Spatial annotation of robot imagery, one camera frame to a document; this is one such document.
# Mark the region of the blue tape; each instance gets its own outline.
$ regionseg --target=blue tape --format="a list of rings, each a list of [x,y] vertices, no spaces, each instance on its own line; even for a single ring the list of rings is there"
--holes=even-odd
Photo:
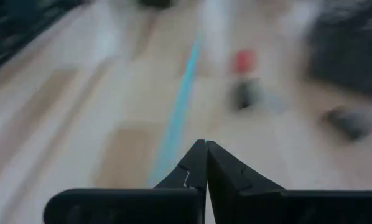
[[[172,162],[176,160],[177,151],[179,149],[184,118],[188,108],[193,86],[194,71],[199,53],[200,38],[197,36],[194,40],[192,52],[190,53],[190,58],[187,62],[186,71],[182,76],[182,81],[180,82],[174,110],[167,124],[164,138],[157,154],[155,167],[151,177],[147,181],[148,187],[153,187],[158,184],[167,175],[167,171],[173,169],[173,167],[169,166],[171,166]]]

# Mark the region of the red object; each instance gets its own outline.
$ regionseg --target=red object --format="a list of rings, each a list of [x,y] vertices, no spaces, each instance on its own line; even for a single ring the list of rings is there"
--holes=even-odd
[[[233,72],[244,75],[256,68],[256,54],[253,50],[240,50],[233,61]]]

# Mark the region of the wooden floor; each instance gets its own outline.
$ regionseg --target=wooden floor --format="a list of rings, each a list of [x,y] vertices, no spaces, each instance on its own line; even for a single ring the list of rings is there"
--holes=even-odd
[[[372,100],[303,79],[311,2],[180,0],[156,12],[100,0],[70,12],[0,68],[0,223],[42,223],[69,188],[147,187],[197,33],[178,159],[211,139],[288,189],[372,189],[372,135],[352,144],[320,122],[338,105],[372,118]],[[247,47],[263,102],[234,111],[229,61]]]

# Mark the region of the blue line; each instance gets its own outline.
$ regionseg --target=blue line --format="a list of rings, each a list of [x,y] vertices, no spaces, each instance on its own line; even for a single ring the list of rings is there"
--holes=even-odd
[[[184,118],[193,86],[193,75],[198,55],[200,53],[199,48],[200,38],[197,36],[194,40],[192,52],[190,53],[190,58],[187,62],[186,71],[182,76],[174,110],[167,124],[166,132],[157,154],[154,170],[150,179],[147,181],[148,187],[153,187],[158,184],[167,175],[167,172],[173,169],[173,167],[169,166],[171,166],[172,162],[175,161],[177,150],[179,149]]]

